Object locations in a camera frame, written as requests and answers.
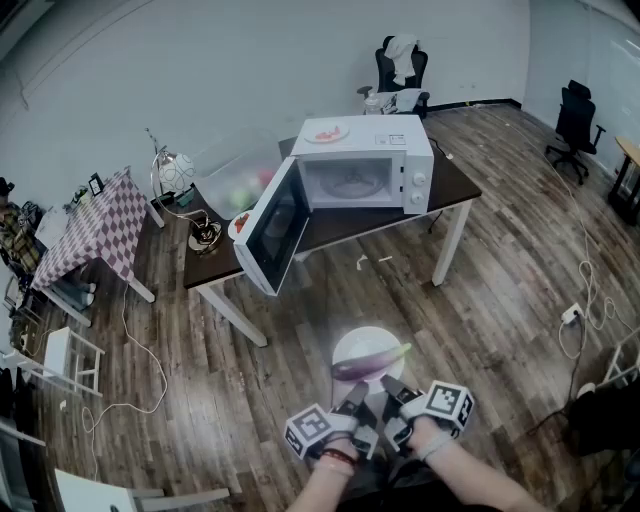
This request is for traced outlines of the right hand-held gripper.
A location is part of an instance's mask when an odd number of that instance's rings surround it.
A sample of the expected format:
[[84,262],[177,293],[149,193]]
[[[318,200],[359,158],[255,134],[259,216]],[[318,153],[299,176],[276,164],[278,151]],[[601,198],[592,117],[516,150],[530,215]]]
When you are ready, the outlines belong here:
[[468,388],[434,380],[428,391],[414,389],[384,375],[380,382],[388,400],[383,411],[384,435],[396,453],[406,453],[417,417],[429,416],[451,438],[466,429],[475,401]]

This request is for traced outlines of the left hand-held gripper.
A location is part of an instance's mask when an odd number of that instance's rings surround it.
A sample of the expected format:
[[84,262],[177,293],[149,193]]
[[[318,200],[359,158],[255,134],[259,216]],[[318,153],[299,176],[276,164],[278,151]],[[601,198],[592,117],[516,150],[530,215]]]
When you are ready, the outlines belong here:
[[357,452],[370,459],[377,447],[379,434],[375,417],[370,415],[365,399],[367,382],[358,382],[336,407],[326,411],[314,403],[290,417],[284,428],[284,439],[299,459],[319,458],[321,449],[332,438],[345,437]]

